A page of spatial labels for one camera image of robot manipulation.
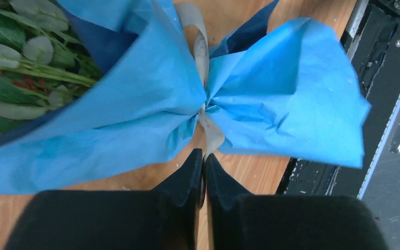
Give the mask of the cream ribbon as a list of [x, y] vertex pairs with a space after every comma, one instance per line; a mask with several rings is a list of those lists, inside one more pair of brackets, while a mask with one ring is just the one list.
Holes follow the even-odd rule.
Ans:
[[[176, 3], [175, 9], [183, 28], [195, 26], [198, 28], [193, 44], [193, 58], [195, 60], [197, 72], [203, 86], [206, 86], [209, 76], [209, 50], [207, 32], [203, 16], [199, 8], [193, 3]], [[203, 104], [198, 112], [198, 120], [204, 128], [205, 133], [205, 154], [203, 161], [206, 161], [222, 143], [225, 136], [222, 130], [206, 115], [206, 104]]]

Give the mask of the pink fake flower stem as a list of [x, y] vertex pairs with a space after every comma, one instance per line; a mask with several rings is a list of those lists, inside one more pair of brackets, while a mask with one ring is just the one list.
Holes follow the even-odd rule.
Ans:
[[0, 72], [0, 116], [32, 120], [72, 103], [86, 90], [74, 83]]

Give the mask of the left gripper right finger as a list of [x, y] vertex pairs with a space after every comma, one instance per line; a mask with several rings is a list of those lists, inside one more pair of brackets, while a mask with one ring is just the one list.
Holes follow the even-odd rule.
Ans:
[[256, 195], [204, 160], [210, 249], [388, 249], [367, 206], [349, 196]]

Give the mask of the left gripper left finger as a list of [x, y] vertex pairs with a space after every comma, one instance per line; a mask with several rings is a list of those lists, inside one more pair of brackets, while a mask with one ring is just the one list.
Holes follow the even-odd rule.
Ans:
[[33, 197], [5, 249], [195, 249], [202, 151], [147, 191], [50, 190]]

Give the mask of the blue wrapping paper sheet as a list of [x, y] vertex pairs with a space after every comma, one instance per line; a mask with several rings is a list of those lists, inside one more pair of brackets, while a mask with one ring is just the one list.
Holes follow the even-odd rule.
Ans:
[[268, 31], [277, 5], [271, 1], [208, 46], [203, 86], [193, 58], [198, 28], [181, 26], [173, 1], [57, 3], [81, 44], [34, 37], [50, 39], [49, 66], [96, 83], [72, 103], [0, 135], [0, 194], [170, 161], [193, 137], [203, 104], [224, 133], [216, 149], [224, 154], [363, 165], [370, 104], [329, 26], [295, 18]]

